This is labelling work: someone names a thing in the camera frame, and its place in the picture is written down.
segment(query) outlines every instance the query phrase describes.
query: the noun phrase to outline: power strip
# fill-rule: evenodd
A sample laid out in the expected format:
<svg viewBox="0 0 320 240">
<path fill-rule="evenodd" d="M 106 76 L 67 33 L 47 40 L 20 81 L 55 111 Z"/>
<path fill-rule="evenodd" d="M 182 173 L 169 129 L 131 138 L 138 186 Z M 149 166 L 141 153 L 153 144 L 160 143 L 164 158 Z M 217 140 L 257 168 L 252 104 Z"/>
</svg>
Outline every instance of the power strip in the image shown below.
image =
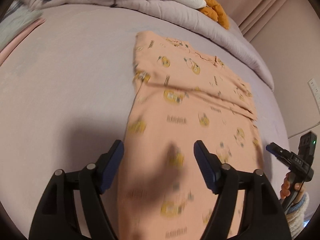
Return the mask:
<svg viewBox="0 0 320 240">
<path fill-rule="evenodd" d="M 320 90 L 318 88 L 318 85 L 315 81 L 314 78 L 312 78 L 309 82 L 308 82 L 308 85 L 311 89 L 311 92 L 313 94 L 313 97 L 317 103 L 317 106 L 318 106 L 318 110 L 319 110 L 319 113 L 320 113 Z"/>
</svg>

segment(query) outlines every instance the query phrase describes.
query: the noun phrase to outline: bed sheet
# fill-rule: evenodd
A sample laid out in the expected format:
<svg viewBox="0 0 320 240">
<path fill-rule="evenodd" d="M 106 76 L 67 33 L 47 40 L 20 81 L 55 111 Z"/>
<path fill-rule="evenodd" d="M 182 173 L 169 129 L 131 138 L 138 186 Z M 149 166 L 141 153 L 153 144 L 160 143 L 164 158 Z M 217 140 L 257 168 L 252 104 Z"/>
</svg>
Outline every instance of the bed sheet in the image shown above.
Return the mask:
<svg viewBox="0 0 320 240">
<path fill-rule="evenodd" d="M 123 139 L 135 97 L 132 60 L 140 31 L 189 41 L 219 56 L 252 87 L 263 147 L 274 141 L 289 148 L 270 88 L 212 41 L 123 8 L 62 5 L 44 9 L 44 17 L 0 68 L 0 199 L 24 235 L 56 169 L 79 170 Z M 278 194 L 287 169 L 267 152 L 264 161 Z M 117 231 L 116 182 L 102 200 Z M 85 225 L 82 230 L 89 235 Z"/>
</svg>

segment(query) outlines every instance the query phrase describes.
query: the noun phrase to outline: blue gripper pad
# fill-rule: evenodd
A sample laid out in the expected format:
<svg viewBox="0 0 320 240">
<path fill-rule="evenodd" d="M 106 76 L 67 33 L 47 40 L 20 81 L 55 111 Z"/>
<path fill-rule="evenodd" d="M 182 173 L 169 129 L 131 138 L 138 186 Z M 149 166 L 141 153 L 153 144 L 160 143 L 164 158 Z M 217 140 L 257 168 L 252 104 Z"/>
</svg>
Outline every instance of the blue gripper pad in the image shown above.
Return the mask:
<svg viewBox="0 0 320 240">
<path fill-rule="evenodd" d="M 221 177 L 221 163 L 219 159 L 215 155 L 209 153 L 204 146 L 204 143 L 200 140 L 195 142 L 193 152 L 207 188 L 217 194 L 217 181 Z"/>
<path fill-rule="evenodd" d="M 124 144 L 122 141 L 116 140 L 108 153 L 102 154 L 96 162 L 100 194 L 111 187 L 123 155 Z"/>
</svg>

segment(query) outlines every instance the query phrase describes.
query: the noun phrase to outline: pajamas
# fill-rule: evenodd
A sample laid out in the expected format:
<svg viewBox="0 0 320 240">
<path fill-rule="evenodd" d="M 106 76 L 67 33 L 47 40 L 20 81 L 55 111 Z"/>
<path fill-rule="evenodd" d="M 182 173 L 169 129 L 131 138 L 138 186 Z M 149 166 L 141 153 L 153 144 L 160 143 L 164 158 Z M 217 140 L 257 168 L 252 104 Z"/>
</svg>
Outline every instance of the pajamas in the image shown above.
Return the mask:
<svg viewBox="0 0 320 240">
<path fill-rule="evenodd" d="M 194 157 L 202 140 L 237 170 L 262 168 L 261 141 L 250 87 L 217 57 L 184 41 L 146 31 L 136 36 L 137 95 L 119 169 L 121 240 L 198 240 L 217 196 Z M 239 192 L 229 237 L 237 234 Z"/>
</svg>

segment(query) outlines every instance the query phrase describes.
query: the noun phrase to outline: white cable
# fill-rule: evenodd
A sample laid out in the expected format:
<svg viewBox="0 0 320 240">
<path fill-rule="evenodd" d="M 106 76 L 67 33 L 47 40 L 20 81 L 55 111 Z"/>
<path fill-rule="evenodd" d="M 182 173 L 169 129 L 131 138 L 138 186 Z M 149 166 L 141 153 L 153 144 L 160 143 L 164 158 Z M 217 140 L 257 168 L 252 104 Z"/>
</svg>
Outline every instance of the white cable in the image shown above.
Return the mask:
<svg viewBox="0 0 320 240">
<path fill-rule="evenodd" d="M 298 133 L 295 133 L 295 134 L 289 136 L 288 139 L 290 139 L 290 138 L 292 138 L 292 137 L 294 137 L 294 136 L 296 136 L 296 135 L 299 135 L 299 134 L 301 134 L 301 133 L 304 133 L 304 132 L 306 132 L 306 131 L 308 131 L 308 130 L 311 130 L 312 128 L 315 128 L 315 127 L 318 126 L 318 125 L 320 125 L 320 121 L 319 121 L 317 124 L 315 124 L 314 126 L 311 126 L 310 128 L 303 130 L 302 132 L 298 132 Z"/>
</svg>

